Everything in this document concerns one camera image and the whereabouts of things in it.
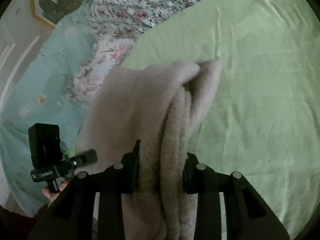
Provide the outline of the large-flower patterned pillow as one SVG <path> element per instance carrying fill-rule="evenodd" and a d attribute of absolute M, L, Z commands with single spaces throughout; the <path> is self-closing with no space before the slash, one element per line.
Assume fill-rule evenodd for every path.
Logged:
<path fill-rule="evenodd" d="M 99 37 L 91 57 L 73 74 L 71 84 L 66 88 L 66 97 L 88 109 L 111 69 L 123 62 L 134 42 L 131 38 L 115 38 L 111 35 Z"/>

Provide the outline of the beige knitted sweater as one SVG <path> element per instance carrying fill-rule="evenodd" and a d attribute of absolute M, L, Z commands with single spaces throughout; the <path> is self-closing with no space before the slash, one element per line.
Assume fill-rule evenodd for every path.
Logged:
<path fill-rule="evenodd" d="M 195 195 L 182 189 L 187 146 L 215 98 L 221 64 L 175 62 L 132 70 L 115 66 L 91 103 L 78 152 L 95 150 L 85 167 L 103 172 L 140 141 L 139 179 L 122 197 L 127 239 L 192 239 Z"/>

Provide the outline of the teal floral blanket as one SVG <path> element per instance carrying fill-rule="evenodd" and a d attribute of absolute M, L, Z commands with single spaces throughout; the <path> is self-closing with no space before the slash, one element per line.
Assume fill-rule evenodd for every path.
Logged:
<path fill-rule="evenodd" d="M 47 202 L 42 183 L 32 181 L 28 129 L 36 123 L 60 128 L 62 151 L 75 155 L 85 110 L 69 100 L 66 89 L 73 75 L 90 58 L 95 29 L 89 3 L 65 16 L 42 45 L 1 112 L 1 161 L 17 204 L 28 216 Z"/>

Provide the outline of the light green bed sheet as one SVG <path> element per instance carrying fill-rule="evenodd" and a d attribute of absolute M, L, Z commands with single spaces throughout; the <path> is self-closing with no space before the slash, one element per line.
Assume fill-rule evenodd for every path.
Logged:
<path fill-rule="evenodd" d="M 306 0 L 202 0 L 140 36 L 124 67 L 218 59 L 189 152 L 241 172 L 291 239 L 319 205 L 319 21 Z"/>

